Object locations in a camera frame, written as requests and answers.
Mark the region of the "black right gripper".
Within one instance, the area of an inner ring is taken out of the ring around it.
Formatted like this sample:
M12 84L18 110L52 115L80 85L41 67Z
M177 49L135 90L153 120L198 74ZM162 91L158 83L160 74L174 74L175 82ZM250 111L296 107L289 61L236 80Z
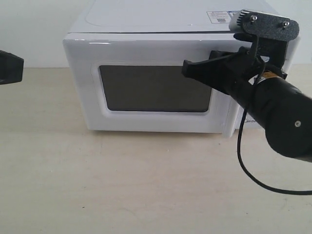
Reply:
M261 58L251 58L248 50L238 52L211 51L208 60L191 62L185 60L182 75L231 96L242 107L248 107L253 99L254 88L250 84L262 71L273 72L285 79L281 69L265 63Z

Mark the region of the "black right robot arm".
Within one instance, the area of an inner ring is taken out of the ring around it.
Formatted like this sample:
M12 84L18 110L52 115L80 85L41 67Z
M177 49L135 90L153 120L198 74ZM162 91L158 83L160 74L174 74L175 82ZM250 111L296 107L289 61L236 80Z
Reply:
M312 160L312 99L276 71L256 85L249 80L272 66L241 47L238 52L201 62L185 60L182 74L231 96L265 129L270 147L302 161Z

